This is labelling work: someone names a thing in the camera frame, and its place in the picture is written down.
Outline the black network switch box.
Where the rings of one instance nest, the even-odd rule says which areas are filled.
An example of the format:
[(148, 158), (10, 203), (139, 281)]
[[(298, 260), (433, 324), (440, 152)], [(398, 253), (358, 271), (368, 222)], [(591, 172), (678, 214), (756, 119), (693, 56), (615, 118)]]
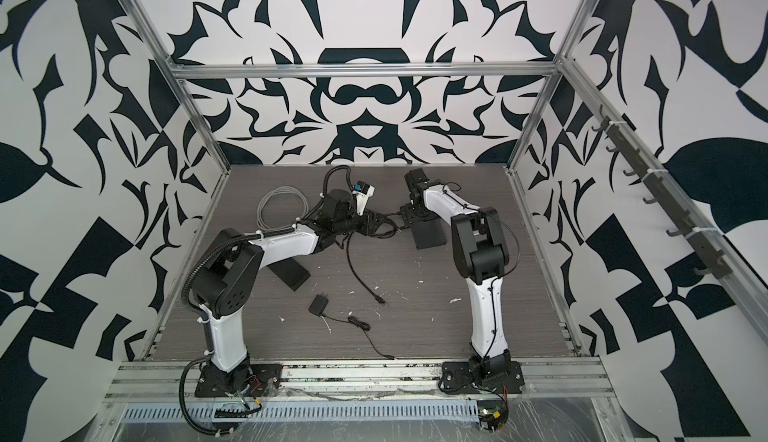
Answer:
[(439, 219), (413, 222), (410, 229), (417, 250), (446, 246), (447, 238)]

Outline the small black adapter with cable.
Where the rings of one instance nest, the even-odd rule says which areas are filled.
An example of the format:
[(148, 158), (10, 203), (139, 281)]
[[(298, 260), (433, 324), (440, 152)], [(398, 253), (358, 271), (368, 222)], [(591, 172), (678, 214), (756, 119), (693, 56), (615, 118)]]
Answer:
[(364, 322), (354, 315), (348, 315), (345, 319), (340, 319), (336, 317), (332, 317), (326, 313), (326, 308), (329, 304), (329, 299), (325, 294), (318, 294), (314, 297), (312, 302), (310, 303), (308, 307), (308, 311), (316, 316), (319, 317), (325, 321), (333, 321), (340, 324), (350, 325), (358, 329), (363, 333), (366, 340), (369, 342), (371, 348), (374, 350), (374, 352), (379, 356), (387, 360), (396, 360), (396, 357), (394, 355), (386, 354), (382, 351), (380, 351), (376, 345), (374, 344), (369, 332), (371, 331), (371, 326)]

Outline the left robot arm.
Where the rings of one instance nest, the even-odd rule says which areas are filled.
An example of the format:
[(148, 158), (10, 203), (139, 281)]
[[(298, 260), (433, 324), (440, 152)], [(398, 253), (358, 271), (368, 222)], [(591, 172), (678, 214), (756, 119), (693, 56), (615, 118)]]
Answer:
[(196, 432), (211, 437), (232, 428), (205, 426), (190, 413), (186, 400), (189, 372), (197, 367), (218, 393), (242, 398), (254, 378), (243, 335), (243, 308), (260, 270), (299, 256), (321, 252), (340, 236), (364, 232), (374, 220), (367, 209), (375, 187), (351, 181), (351, 167), (340, 165), (324, 176), (320, 200), (296, 222), (277, 229), (220, 232), (183, 282), (180, 299), (203, 325), (206, 349), (182, 370), (179, 381), (181, 414)]

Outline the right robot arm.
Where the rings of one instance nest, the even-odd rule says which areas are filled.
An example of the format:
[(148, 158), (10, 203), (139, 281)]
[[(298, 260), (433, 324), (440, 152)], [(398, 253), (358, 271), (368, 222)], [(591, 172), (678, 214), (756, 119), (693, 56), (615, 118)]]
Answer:
[(409, 203), (401, 212), (416, 248), (450, 243), (456, 270), (469, 290), (471, 355), (466, 362), (443, 364), (439, 390), (501, 392), (508, 382), (520, 384), (503, 328), (501, 289), (510, 252), (497, 210), (462, 199), (449, 183), (429, 178), (422, 169), (407, 172), (404, 179)]

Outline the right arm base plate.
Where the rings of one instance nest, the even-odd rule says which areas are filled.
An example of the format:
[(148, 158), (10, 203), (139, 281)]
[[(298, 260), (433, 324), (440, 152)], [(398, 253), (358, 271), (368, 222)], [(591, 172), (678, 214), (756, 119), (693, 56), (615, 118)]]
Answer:
[(525, 385), (521, 366), (515, 361), (478, 365), (472, 361), (443, 362), (438, 388), (447, 394), (521, 394)]

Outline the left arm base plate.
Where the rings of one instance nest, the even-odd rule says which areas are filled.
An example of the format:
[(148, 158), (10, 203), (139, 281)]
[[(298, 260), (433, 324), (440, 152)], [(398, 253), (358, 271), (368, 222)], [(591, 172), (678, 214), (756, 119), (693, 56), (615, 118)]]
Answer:
[(231, 372), (224, 372), (213, 363), (203, 365), (194, 396), (216, 398), (224, 396), (259, 397), (280, 387), (282, 364), (249, 364), (246, 361)]

